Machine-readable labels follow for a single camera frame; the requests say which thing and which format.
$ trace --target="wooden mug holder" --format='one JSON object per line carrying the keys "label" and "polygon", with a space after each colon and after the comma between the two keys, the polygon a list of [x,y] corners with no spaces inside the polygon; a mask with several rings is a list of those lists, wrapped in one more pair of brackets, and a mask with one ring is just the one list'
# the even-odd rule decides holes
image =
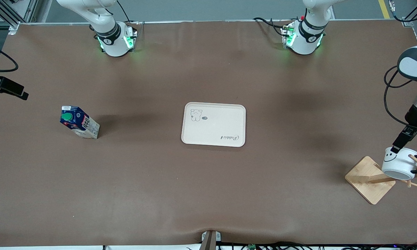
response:
{"label": "wooden mug holder", "polygon": [[[417,158],[409,155],[411,159],[417,162]],[[397,180],[385,175],[382,168],[369,156],[363,157],[345,176],[350,185],[363,196],[370,204],[377,204],[383,196],[395,185],[395,181],[401,181],[407,184],[407,187],[415,186],[411,180]]]}

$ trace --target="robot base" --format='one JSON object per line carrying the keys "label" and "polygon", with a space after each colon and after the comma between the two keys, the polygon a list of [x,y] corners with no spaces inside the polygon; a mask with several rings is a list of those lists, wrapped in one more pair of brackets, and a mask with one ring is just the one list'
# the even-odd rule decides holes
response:
{"label": "robot base", "polygon": [[299,34],[298,27],[300,22],[297,20],[291,24],[285,26],[281,29],[283,35],[288,35],[288,37],[283,36],[283,45],[286,48],[291,48],[295,53],[300,55],[309,55],[311,54],[318,46],[321,44],[321,39],[323,35],[318,38],[318,42],[308,43],[304,37]]}
{"label": "robot base", "polygon": [[121,34],[112,45],[105,44],[98,38],[102,52],[112,57],[121,57],[129,51],[134,51],[136,44],[137,31],[133,31],[133,27],[123,22],[117,22],[121,27]]}

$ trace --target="wooden base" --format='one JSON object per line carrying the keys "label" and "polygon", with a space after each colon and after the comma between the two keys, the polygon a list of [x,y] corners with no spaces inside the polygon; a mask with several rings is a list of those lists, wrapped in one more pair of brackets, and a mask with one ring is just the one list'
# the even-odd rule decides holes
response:
{"label": "wooden base", "polygon": [[369,177],[377,174],[383,174],[380,166],[371,157],[365,156],[349,171],[345,179],[366,201],[375,205],[395,185],[395,181],[368,183]]}

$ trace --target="smiley face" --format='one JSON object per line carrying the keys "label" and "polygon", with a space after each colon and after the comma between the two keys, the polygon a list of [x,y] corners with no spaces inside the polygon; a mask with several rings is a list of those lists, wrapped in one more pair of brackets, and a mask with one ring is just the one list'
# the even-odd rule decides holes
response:
{"label": "smiley face", "polygon": [[387,163],[388,161],[394,160],[395,158],[397,158],[397,154],[396,153],[386,152],[385,159],[383,161],[385,163]]}

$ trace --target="white tray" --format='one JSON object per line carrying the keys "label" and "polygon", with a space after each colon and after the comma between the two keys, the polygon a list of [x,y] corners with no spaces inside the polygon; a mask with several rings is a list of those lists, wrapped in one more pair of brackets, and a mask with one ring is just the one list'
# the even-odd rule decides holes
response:
{"label": "white tray", "polygon": [[242,147],[245,143],[244,106],[187,103],[184,109],[181,140],[185,144]]}

